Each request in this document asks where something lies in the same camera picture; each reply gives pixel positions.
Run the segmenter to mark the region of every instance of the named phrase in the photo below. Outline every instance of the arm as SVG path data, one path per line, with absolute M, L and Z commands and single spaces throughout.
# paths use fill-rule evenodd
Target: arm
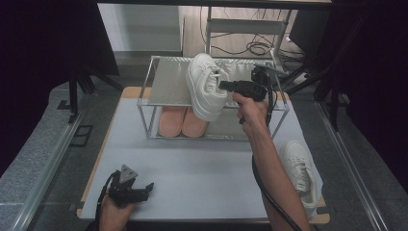
M 248 135 L 262 182 L 271 196 L 296 224 L 302 230 L 310 230 L 300 197 L 283 169 L 273 140 L 268 133 L 265 122 L 267 106 L 264 102 L 255 103 L 251 98 L 245 98 L 238 93 L 234 93 L 233 98 L 240 104 L 237 117 L 245 118 L 242 128 Z M 272 229 L 292 230 L 264 197 L 263 200 Z

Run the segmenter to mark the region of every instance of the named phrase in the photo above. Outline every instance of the shelf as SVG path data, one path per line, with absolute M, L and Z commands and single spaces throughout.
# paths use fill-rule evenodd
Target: shelf
M 165 138 L 158 134 L 158 121 L 161 109 L 164 106 L 171 107 L 191 107 L 191 95 L 186 82 L 186 72 L 191 62 L 191 58 L 183 57 L 152 57 L 145 84 L 140 93 L 138 107 L 143 120 L 144 130 L 148 138 L 158 139 L 188 139 L 181 134 L 176 138 Z M 236 60 L 236 59 L 214 59 L 218 67 L 222 68 L 229 75 L 229 81 L 251 81 L 251 70 L 255 64 L 271 64 L 266 60 Z M 149 97 L 142 100 L 146 83 L 153 80 Z M 279 125 L 273 131 L 276 134 L 280 124 L 289 111 L 285 94 L 281 93 L 283 100 L 274 108 L 274 116 L 280 116 Z M 232 94 L 228 93 L 227 103 L 220 118 L 216 122 L 210 122 L 205 134 L 200 139 L 235 140 L 246 141 L 247 136 L 242 130 L 236 117 L 238 105 L 232 99 Z

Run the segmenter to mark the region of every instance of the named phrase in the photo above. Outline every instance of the shoelace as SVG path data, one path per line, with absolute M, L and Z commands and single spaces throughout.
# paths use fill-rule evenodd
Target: shoelace
M 306 162 L 305 159 L 296 157 L 293 159 L 293 167 L 294 170 L 296 171 L 296 178 L 299 177 L 298 180 L 301 180 L 304 182 L 304 189 L 305 192 L 310 190 L 310 182 L 308 178 L 308 173 L 306 172 Z
M 206 92 L 217 91 L 217 78 L 220 76 L 221 76 L 220 74 L 215 73 L 213 70 L 211 71 L 210 75 L 207 78 L 207 82 L 205 85 Z

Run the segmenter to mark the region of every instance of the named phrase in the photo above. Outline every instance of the gray floor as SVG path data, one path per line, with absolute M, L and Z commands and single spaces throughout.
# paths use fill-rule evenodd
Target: gray floor
M 201 39 L 196 31 L 194 37 Z M 189 40 L 189 43 L 192 43 L 193 46 L 189 49 L 185 48 L 191 54 L 201 52 L 197 49 L 203 49 L 203 44 L 199 42 Z M 185 53 L 184 55 L 190 57 L 191 54 Z M 147 72 L 149 57 L 140 56 L 130 60 L 126 55 L 117 54 L 116 60 L 120 77 L 115 77 L 115 79 L 124 86 L 140 86 Z M 95 94 L 84 96 L 78 91 L 80 98 L 86 98 L 90 101 L 88 113 L 81 122 L 81 125 L 93 126 L 88 143 L 85 147 L 70 146 L 65 151 L 59 169 L 30 223 L 29 230 L 85 230 L 89 224 L 89 221 L 76 217 L 76 209 L 81 207 L 80 200 L 83 191 L 121 94 L 96 78 L 92 78 L 92 80 L 96 86 Z M 347 175 L 344 163 L 320 117 L 318 105 L 313 100 L 312 93 L 315 87 L 310 86 L 291 96 L 304 137 L 312 151 L 324 184 L 322 193 L 327 207 L 319 209 L 319 212 L 328 213 L 331 217 L 328 224 L 314 226 L 314 229 L 373 230 L 365 206 Z M 8 230 L 14 224 L 27 195 L 38 180 L 50 153 L 66 129 L 70 112 L 57 110 L 57 107 L 61 100 L 69 100 L 67 90 L 68 85 L 64 84 L 51 91 L 49 106 L 44 112 L 42 120 L 38 123 L 38 127 L 0 179 L 0 230 Z M 408 209 L 407 193 L 400 187 L 379 155 L 350 121 L 345 113 L 345 108 L 339 110 L 339 128 L 339 135 L 342 137 L 344 145 L 389 230 L 408 230 L 408 218 L 405 213 Z M 79 143 L 81 141 L 83 140 L 78 138 L 71 142 Z M 139 224 L 139 230 L 154 228 L 173 230 L 232 229 L 231 226 L 221 224 L 208 225 L 142 223 Z M 239 225 L 238 227 L 234 226 L 233 229 L 268 230 L 268 226 Z

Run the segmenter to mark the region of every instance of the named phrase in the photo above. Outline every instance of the shoe sole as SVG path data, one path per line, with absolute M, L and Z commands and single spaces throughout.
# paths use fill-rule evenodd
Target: shoe sole
M 219 114 L 212 114 L 212 113 L 207 112 L 203 107 L 201 107 L 201 105 L 197 101 L 197 98 L 195 97 L 196 93 L 195 93 L 195 89 L 193 86 L 193 80 L 190 75 L 190 67 L 191 67 L 191 63 L 189 64 L 188 71 L 186 74 L 186 79 L 187 79 L 186 82 L 187 82 L 187 86 L 189 87 L 189 91 L 191 95 L 192 109 L 194 110 L 194 113 L 197 117 L 203 120 L 206 120 L 206 121 L 216 121 L 221 115 L 221 112 L 219 112 Z

